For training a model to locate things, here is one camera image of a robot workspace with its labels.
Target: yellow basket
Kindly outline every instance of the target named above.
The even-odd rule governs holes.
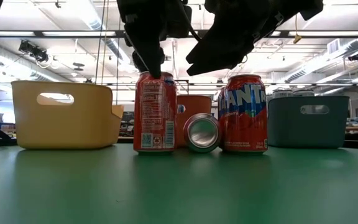
[[[117,143],[124,106],[112,91],[87,83],[14,81],[17,143],[26,149],[97,149]],[[41,93],[68,94],[62,103]]]

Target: green table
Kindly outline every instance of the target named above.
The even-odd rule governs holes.
[[[356,223],[358,149],[138,156],[0,147],[0,223]]]

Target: gray basket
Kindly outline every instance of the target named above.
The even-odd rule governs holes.
[[[268,104],[268,144],[338,148],[345,140],[347,96],[294,96]]]

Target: red can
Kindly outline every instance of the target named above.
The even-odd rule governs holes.
[[[136,83],[134,150],[173,152],[176,115],[177,86],[173,76],[162,72],[160,78],[153,78],[149,72],[141,73]]]
[[[224,148],[235,152],[267,150],[265,85],[258,75],[229,79],[224,93],[226,124]]]
[[[221,89],[218,95],[218,121],[219,121],[219,132],[221,133],[221,140],[219,147],[224,150],[224,121],[226,118],[226,104],[224,102],[224,91],[226,87]]]

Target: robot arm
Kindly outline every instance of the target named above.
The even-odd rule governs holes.
[[[205,8],[215,14],[214,24],[200,39],[190,25],[187,0],[118,0],[125,23],[126,43],[133,46],[135,66],[159,77],[164,54],[160,41],[185,38],[192,32],[199,41],[186,60],[189,75],[234,68],[279,25],[301,13],[305,20],[323,10],[323,0],[206,0]]]

